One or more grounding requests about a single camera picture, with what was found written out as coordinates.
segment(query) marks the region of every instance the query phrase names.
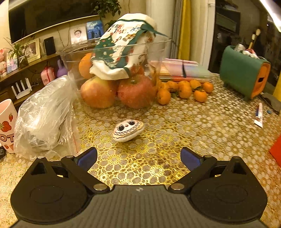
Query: gray cloth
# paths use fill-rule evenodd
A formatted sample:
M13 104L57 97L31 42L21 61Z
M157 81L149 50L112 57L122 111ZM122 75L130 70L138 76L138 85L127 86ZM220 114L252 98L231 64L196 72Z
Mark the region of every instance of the gray cloth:
M281 111L281 102L277 100L273 95L269 93L264 93L261 95L262 99L270 105L276 112L280 113Z

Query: pink bag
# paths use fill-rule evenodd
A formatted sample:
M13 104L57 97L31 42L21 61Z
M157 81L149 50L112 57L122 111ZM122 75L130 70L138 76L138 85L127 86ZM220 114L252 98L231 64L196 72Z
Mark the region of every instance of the pink bag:
M54 68L46 66L41 72L41 78L44 85L56 79Z

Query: black speaker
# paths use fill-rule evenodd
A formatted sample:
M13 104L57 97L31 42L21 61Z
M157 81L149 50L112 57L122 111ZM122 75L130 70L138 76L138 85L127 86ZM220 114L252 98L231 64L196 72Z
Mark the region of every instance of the black speaker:
M44 45L46 49L46 54L47 55L52 55L56 53L56 47L54 43L54 37L49 37L44 40Z

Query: yellow curtain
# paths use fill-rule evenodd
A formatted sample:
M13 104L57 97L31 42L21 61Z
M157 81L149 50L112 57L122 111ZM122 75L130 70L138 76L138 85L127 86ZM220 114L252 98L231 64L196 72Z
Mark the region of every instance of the yellow curtain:
M279 101L281 101L281 72L273 96L275 96Z
M191 30L190 0L183 0L182 23L180 29L180 44L178 47L178 59L189 60L190 30Z

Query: red apple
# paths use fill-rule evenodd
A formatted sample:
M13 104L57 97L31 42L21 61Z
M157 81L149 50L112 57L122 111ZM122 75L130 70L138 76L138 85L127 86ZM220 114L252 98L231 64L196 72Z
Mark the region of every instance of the red apple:
M114 104L117 81L102 80L98 76L87 80L80 88L82 99L93 108L107 108Z
M152 105L155 99L152 81L143 74L121 80L118 87L120 101L130 108L144 108Z

